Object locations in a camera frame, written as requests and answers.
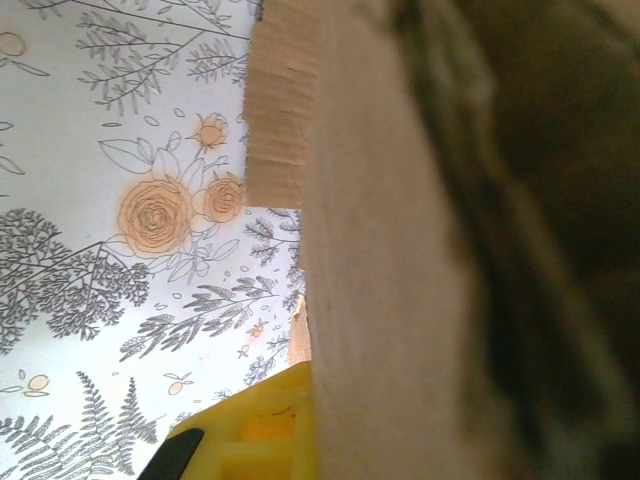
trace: rose illustration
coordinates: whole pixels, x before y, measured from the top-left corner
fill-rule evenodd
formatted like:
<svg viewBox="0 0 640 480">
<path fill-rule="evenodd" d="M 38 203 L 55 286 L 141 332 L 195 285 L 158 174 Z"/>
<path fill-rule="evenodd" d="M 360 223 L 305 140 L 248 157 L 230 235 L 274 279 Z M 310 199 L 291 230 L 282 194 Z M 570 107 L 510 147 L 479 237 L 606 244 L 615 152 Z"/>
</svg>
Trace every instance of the rose illustration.
<svg viewBox="0 0 640 480">
<path fill-rule="evenodd" d="M 194 196 L 194 208 L 207 220 L 226 223 L 233 220 L 244 204 L 245 188 L 238 177 L 227 174 L 211 182 Z"/>
<path fill-rule="evenodd" d="M 193 215 L 187 190 L 176 182 L 141 182 L 120 207 L 118 226 L 139 256 L 158 256 L 179 249 L 189 236 Z"/>
<path fill-rule="evenodd" d="M 200 142 L 200 147 L 204 149 L 205 153 L 208 150 L 212 150 L 220 145 L 223 145 L 227 141 L 227 133 L 229 131 L 227 120 L 215 113 L 209 115 L 207 118 L 200 117 L 200 127 L 192 139 L 196 139 Z"/>
</svg>

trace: floral wallpaper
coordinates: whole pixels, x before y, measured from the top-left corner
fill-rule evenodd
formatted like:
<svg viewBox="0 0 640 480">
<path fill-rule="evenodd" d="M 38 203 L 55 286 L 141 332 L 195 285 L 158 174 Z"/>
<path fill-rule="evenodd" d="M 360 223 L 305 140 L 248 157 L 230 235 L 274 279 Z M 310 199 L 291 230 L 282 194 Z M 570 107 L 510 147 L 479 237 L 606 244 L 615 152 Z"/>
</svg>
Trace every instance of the floral wallpaper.
<svg viewBox="0 0 640 480">
<path fill-rule="evenodd" d="M 300 215 L 243 184 L 260 15 L 0 2 L 0 480 L 135 478 L 286 368 Z"/>
</svg>

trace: yellow plastic object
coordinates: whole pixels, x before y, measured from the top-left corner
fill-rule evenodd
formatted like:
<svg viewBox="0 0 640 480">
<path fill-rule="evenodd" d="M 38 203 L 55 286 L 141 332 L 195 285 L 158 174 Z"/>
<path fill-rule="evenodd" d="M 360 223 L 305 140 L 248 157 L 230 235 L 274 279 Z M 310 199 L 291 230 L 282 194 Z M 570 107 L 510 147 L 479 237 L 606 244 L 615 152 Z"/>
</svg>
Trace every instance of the yellow plastic object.
<svg viewBox="0 0 640 480">
<path fill-rule="evenodd" d="M 181 480 L 315 480 L 311 364 L 303 362 L 179 424 L 204 437 Z"/>
</svg>

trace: yellow toy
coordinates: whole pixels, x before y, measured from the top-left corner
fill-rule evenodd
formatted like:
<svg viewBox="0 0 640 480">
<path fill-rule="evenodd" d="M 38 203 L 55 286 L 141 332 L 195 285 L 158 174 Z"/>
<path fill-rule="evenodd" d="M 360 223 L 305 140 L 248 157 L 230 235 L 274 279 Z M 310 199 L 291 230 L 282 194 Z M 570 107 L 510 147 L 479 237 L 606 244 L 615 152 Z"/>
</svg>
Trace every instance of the yellow toy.
<svg viewBox="0 0 640 480">
<path fill-rule="evenodd" d="M 311 364 L 179 424 L 139 480 L 315 480 Z"/>
</svg>

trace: black plastic part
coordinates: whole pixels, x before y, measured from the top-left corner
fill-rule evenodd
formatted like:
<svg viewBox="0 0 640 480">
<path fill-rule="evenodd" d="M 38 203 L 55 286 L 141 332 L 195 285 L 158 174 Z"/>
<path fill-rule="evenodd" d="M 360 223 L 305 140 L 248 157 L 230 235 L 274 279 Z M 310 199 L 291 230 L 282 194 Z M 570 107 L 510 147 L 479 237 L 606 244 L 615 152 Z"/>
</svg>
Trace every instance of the black plastic part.
<svg viewBox="0 0 640 480">
<path fill-rule="evenodd" d="M 204 431 L 191 428 L 164 441 L 138 480 L 180 480 Z"/>
</svg>

